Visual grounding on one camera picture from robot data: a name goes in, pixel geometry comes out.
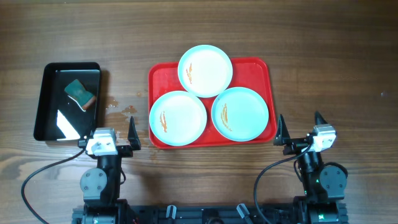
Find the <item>green and yellow sponge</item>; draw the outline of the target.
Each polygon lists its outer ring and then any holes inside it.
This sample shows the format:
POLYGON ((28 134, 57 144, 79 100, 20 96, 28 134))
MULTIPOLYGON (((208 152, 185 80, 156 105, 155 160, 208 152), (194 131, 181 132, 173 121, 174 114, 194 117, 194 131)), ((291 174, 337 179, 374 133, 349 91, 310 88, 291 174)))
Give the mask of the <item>green and yellow sponge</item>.
POLYGON ((73 99, 82 111, 86 111, 96 102, 96 96, 89 92, 77 79, 64 88, 69 98, 73 99))

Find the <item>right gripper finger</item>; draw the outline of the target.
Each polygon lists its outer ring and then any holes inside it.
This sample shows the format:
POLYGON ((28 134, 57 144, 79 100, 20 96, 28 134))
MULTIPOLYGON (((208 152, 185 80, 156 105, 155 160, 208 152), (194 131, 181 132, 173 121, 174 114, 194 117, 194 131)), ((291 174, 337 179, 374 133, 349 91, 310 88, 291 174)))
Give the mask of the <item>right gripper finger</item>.
POLYGON ((328 122, 324 119, 319 111, 315 112, 315 125, 327 124, 328 122))
POLYGON ((273 141, 273 145, 275 146, 283 146, 290 144, 291 138, 289 131, 286 127, 284 117, 282 114, 279 115, 278 123, 277 123, 277 132, 273 141))

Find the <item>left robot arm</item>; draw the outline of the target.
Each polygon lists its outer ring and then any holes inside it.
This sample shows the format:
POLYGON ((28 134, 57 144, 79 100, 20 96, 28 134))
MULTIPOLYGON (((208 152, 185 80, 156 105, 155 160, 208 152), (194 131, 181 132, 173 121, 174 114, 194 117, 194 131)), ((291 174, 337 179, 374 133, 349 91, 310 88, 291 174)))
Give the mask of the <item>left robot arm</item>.
POLYGON ((118 146, 113 128, 97 128, 78 142, 78 147, 96 159, 97 165, 80 179, 84 206, 73 210, 72 223, 139 223, 127 200, 119 198, 120 187, 126 180, 122 158, 132 157, 134 151, 141 150, 134 118, 130 118, 127 140, 129 144, 118 146))

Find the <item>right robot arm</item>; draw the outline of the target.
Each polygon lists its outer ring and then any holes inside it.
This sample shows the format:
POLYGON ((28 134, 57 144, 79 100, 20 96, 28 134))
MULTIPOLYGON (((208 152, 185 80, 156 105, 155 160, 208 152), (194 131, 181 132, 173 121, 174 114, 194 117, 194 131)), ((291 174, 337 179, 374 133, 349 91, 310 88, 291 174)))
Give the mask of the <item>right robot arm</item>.
POLYGON ((278 118, 274 145, 284 146, 283 155, 293 156, 294 170, 304 196, 296 196, 290 209, 291 223, 346 223, 345 198, 348 171, 336 162, 324 162, 321 152, 332 147, 336 130, 315 112, 313 130, 303 138, 291 138, 284 117, 278 118))

